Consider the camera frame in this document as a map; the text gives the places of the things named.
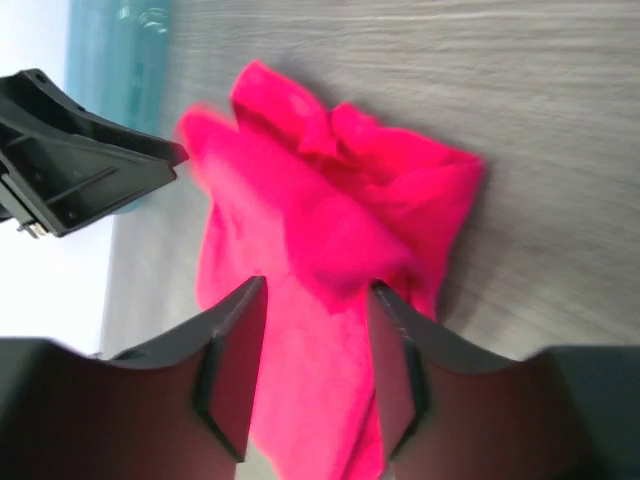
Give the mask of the teal plastic bin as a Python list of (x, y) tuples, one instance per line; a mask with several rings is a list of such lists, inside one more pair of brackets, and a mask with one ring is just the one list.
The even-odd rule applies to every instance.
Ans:
[(166, 0), (73, 1), (64, 91), (92, 113), (158, 135), (170, 26)]

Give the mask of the red t shirt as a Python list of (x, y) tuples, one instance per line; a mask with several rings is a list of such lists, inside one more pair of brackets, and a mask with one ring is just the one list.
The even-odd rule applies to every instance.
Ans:
[(481, 159), (327, 107), (254, 61), (233, 112), (178, 123), (210, 195), (196, 294), (208, 307), (251, 276), (268, 284), (250, 434), (283, 479), (375, 479), (384, 469), (365, 315), (372, 280), (433, 317)]

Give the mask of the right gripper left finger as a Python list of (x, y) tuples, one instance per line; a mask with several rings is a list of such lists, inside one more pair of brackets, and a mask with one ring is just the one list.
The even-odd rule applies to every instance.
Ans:
[(231, 479), (246, 455), (267, 285), (114, 358), (1, 342), (5, 479)]

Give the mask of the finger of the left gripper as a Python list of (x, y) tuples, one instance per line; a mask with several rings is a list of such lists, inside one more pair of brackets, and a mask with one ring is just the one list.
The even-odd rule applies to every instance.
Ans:
[(63, 237), (173, 182), (178, 143), (95, 115), (41, 70), (1, 80), (1, 218)]

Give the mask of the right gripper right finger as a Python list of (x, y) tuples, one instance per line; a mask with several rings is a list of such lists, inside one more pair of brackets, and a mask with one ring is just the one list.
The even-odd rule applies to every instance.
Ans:
[(485, 350), (376, 282), (368, 331), (385, 459), (397, 479), (635, 479), (639, 350)]

